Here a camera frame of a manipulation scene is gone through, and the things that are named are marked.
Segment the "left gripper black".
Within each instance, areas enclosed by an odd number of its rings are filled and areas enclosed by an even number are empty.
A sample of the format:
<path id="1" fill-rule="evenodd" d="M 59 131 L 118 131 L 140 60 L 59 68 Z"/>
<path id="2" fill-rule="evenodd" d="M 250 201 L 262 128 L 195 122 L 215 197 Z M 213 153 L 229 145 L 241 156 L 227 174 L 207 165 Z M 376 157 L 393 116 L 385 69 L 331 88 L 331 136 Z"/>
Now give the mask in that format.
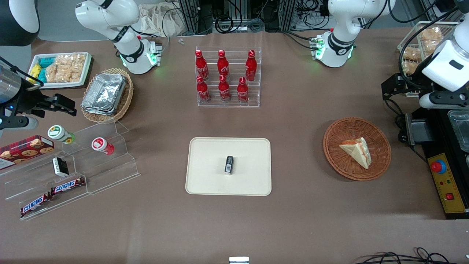
<path id="1" fill-rule="evenodd" d="M 395 73 L 388 82 L 382 82 L 381 93 L 383 100 L 389 100 L 394 95 L 403 94 L 407 97 L 422 97 L 435 91 L 434 82 L 425 75 L 402 76 Z"/>

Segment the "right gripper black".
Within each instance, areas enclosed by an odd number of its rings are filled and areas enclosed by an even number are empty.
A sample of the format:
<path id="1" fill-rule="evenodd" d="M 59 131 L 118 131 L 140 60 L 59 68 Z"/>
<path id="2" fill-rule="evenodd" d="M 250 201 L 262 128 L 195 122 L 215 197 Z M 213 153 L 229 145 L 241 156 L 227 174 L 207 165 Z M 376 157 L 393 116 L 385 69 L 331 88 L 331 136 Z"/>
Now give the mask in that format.
<path id="1" fill-rule="evenodd" d="M 1 116 L 15 116 L 26 113 L 39 118 L 45 117 L 45 111 L 62 112 L 75 117 L 75 101 L 58 93 L 45 96 L 40 89 L 29 91 L 33 84 L 21 78 L 21 87 L 12 99 L 1 103 Z"/>

